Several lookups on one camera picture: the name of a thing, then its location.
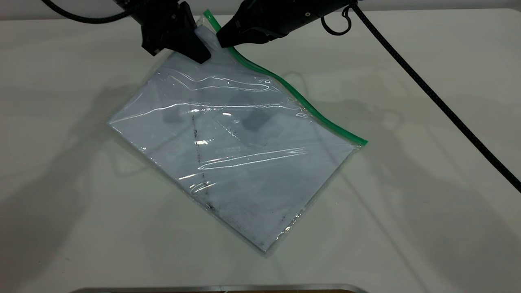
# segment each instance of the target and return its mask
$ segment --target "plastic bag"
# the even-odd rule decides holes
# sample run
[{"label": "plastic bag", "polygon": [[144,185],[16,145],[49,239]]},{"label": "plastic bag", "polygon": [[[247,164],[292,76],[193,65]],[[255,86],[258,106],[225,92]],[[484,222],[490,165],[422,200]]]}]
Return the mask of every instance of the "plastic bag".
[{"label": "plastic bag", "polygon": [[173,53],[108,124],[195,202],[267,252],[360,143],[340,138],[206,26],[212,57]]}]

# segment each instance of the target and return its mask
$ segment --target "white table surface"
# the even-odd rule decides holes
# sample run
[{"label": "white table surface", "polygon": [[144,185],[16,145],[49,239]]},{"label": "white table surface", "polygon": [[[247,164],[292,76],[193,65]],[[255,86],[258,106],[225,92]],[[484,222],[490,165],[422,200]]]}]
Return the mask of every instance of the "white table surface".
[{"label": "white table surface", "polygon": [[[369,12],[521,176],[521,14]],[[217,17],[225,23],[230,17]],[[328,17],[340,30],[345,20]],[[104,121],[158,62],[132,19],[0,22],[0,291],[344,283],[378,292],[519,292],[521,195],[356,16],[246,57],[369,144],[269,258],[193,203]]]}]

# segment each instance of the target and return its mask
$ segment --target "dark mark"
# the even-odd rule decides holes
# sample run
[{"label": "dark mark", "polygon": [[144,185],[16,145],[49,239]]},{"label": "dark mark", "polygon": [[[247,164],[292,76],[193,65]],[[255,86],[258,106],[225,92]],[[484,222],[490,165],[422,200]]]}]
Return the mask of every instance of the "dark mark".
[{"label": "dark mark", "polygon": [[[195,115],[192,115],[192,124],[194,126],[194,139],[195,139],[195,142],[197,142],[197,129],[196,129],[196,126],[195,126]],[[201,150],[199,149],[199,145],[196,143],[195,144],[195,150],[196,150],[196,153],[197,153],[197,162],[199,163],[199,166],[201,165]],[[209,198],[209,190],[207,188],[208,186],[208,183],[206,181],[206,178],[204,176],[204,173],[201,173],[201,177],[203,178],[203,183],[204,183],[204,193],[206,194],[206,197]],[[211,205],[208,206],[210,208],[210,210],[212,211],[215,211],[215,208]]]}]

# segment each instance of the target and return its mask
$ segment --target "black cable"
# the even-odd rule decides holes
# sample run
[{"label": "black cable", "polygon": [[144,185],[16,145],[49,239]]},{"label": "black cable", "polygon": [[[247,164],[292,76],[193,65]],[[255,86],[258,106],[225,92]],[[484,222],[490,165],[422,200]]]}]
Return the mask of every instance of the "black cable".
[{"label": "black cable", "polygon": [[327,25],[326,20],[324,19],[324,16],[322,16],[320,18],[320,22],[322,22],[322,26],[324,27],[324,29],[328,33],[330,33],[332,35],[345,35],[345,34],[347,34],[351,30],[351,18],[349,18],[349,16],[348,16],[349,8],[351,8],[351,6],[347,5],[346,8],[344,8],[344,10],[342,11],[342,17],[345,17],[348,20],[348,29],[346,29],[343,32],[335,32]]},{"label": "black cable", "polygon": [[138,12],[140,9],[145,7],[150,1],[151,0],[142,0],[139,3],[137,3],[136,5],[128,8],[128,9],[125,9],[125,11],[123,11],[119,14],[116,14],[116,15],[102,17],[102,18],[90,18],[90,17],[79,16],[76,14],[72,14],[68,11],[65,11],[65,10],[61,9],[58,5],[54,4],[54,2],[52,2],[51,0],[42,0],[42,2],[45,3],[45,5],[47,5],[50,9],[54,10],[54,12],[66,17],[68,19],[72,19],[75,21],[83,22],[83,23],[91,23],[91,24],[109,23],[109,22],[113,22],[116,20],[120,20],[123,17],[127,17],[129,15],[132,15],[132,14]]},{"label": "black cable", "polygon": [[[369,19],[358,7],[357,1],[353,1],[346,9],[353,8],[353,11],[358,15],[360,20],[365,24],[369,31],[376,37],[382,46],[391,54],[391,56],[402,66],[402,68],[413,78],[420,88],[432,99],[434,103],[447,115],[447,117],[456,125],[456,127],[470,140],[470,142],[482,153],[483,156],[494,166],[512,186],[521,192],[521,182],[512,174],[499,160],[496,158],[487,147],[472,133],[470,129],[461,121],[458,116],[442,101],[442,99],[429,87],[427,83],[414,71],[414,69],[398,54],[398,52],[389,44],[389,42],[380,34],[380,32],[373,26]],[[349,20],[349,17],[342,13],[342,16]]]}]

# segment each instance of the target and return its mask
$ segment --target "green zipper seal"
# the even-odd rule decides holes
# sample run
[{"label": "green zipper seal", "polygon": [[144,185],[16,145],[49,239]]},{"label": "green zipper seal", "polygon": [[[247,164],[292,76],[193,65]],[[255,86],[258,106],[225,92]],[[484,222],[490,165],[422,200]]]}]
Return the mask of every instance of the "green zipper seal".
[{"label": "green zipper seal", "polygon": [[[221,25],[219,24],[219,22],[217,22],[217,20],[215,19],[215,17],[209,9],[204,12],[204,16],[208,19],[208,21],[210,22],[210,24],[216,32],[221,29]],[[350,133],[349,131],[331,122],[328,118],[324,117],[324,115],[322,115],[317,109],[315,109],[315,107],[313,107],[313,105],[309,103],[303,95],[301,95],[293,86],[291,86],[283,78],[269,71],[268,69],[246,59],[246,57],[242,56],[241,53],[239,53],[239,51],[237,51],[234,47],[229,47],[228,49],[230,50],[231,55],[244,67],[271,76],[275,78],[278,82],[280,82],[302,104],[302,106],[304,106],[304,108],[313,117],[318,119],[324,126],[326,126],[326,128],[336,133],[337,135],[347,138],[348,140],[356,142],[362,146],[367,144],[367,140]]]}]

